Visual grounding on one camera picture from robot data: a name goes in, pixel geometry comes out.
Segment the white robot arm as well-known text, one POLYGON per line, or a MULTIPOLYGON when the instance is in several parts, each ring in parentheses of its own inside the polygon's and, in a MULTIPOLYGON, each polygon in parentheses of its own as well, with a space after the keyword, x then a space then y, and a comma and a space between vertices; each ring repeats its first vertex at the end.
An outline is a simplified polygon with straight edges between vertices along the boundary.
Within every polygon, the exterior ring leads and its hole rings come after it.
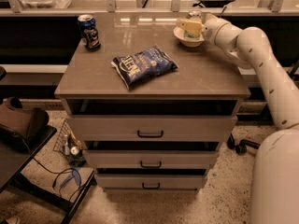
POLYGON ((251 184, 250 224, 299 224, 299 89, 278 62, 265 32, 241 29, 212 14, 177 21, 183 39, 222 49, 252 68, 278 130, 259 146, 251 184))

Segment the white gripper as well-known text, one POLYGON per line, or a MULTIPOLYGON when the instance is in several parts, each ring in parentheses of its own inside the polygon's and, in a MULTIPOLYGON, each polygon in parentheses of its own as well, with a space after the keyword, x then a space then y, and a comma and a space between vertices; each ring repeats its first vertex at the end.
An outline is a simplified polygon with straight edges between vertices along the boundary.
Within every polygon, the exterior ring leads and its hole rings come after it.
MULTIPOLYGON (((203 30, 203 23, 190 19, 180 19, 178 27, 189 35, 199 36, 203 30)), ((236 50, 237 37, 241 29, 229 21, 208 14, 204 19, 203 38, 218 48, 232 52, 236 50)))

